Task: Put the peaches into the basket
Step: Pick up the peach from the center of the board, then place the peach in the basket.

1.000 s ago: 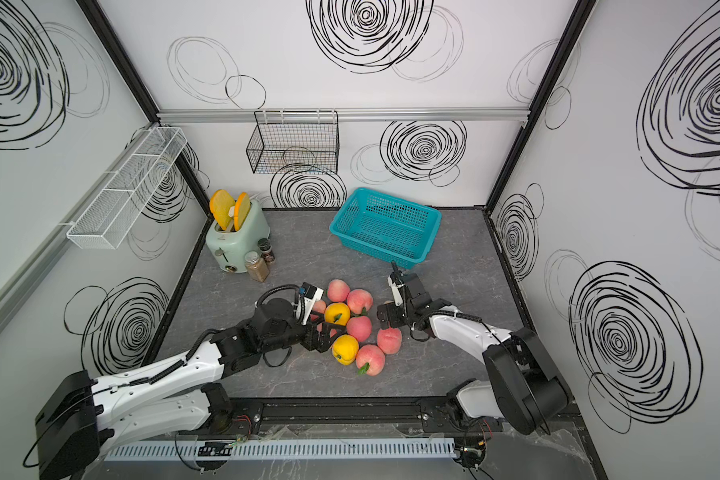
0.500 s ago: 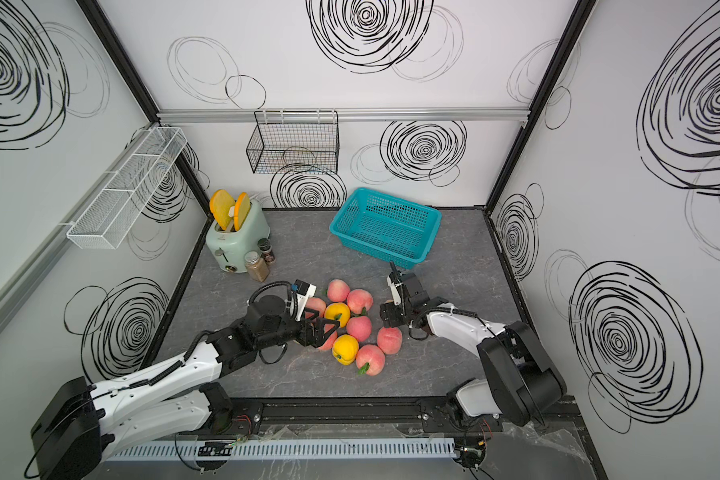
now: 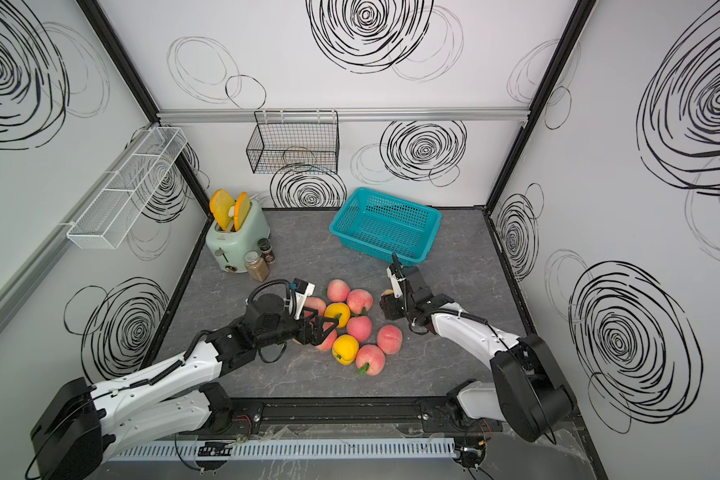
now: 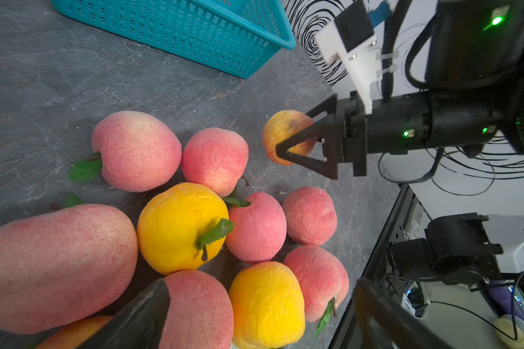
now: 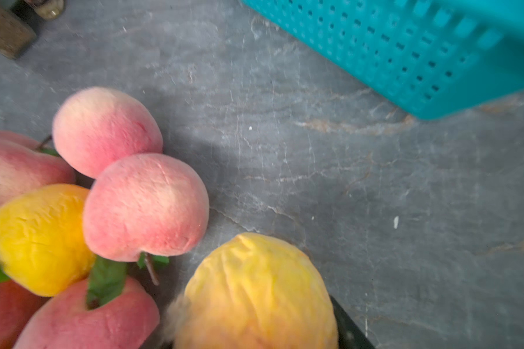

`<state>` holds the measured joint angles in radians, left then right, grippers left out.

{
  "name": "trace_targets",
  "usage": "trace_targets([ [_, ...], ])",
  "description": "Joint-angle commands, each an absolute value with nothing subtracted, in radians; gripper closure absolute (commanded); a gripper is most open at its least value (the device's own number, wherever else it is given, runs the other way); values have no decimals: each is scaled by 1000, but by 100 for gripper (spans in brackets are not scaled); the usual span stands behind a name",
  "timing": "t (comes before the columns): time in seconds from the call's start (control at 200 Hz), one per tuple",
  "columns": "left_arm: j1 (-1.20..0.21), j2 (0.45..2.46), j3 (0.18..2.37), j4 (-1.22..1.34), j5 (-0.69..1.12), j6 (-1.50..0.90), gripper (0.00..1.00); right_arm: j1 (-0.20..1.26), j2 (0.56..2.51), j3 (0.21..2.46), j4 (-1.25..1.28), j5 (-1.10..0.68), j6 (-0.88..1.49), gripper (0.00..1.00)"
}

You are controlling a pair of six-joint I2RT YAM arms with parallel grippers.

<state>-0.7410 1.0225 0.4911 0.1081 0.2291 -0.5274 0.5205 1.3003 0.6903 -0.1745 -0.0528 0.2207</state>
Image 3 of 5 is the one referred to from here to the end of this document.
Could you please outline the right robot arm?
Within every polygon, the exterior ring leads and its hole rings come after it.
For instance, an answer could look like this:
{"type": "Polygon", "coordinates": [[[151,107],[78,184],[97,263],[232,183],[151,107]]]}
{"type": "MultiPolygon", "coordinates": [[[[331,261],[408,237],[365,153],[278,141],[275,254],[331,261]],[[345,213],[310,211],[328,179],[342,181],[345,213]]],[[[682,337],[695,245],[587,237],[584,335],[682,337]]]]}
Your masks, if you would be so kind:
{"type": "Polygon", "coordinates": [[[405,319],[417,334],[448,339],[490,370],[490,383],[471,380],[455,390],[461,413],[505,422],[528,442],[557,442],[555,428],[575,412],[577,399],[540,336],[500,330],[452,297],[433,294],[419,269],[403,265],[397,255],[386,274],[392,290],[379,301],[386,319],[405,319]]]}

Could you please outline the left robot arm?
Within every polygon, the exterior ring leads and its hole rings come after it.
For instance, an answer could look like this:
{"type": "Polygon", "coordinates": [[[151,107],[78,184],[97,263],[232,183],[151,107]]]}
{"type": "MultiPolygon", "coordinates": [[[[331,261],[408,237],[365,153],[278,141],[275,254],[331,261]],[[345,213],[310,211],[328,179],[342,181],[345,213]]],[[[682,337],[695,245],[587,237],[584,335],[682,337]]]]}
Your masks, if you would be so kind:
{"type": "Polygon", "coordinates": [[[28,479],[84,479],[124,450],[183,432],[220,433],[233,422],[218,378],[291,339],[318,346],[339,321],[306,297],[263,294],[217,330],[203,330],[184,352],[123,377],[64,384],[30,432],[28,479]]]}

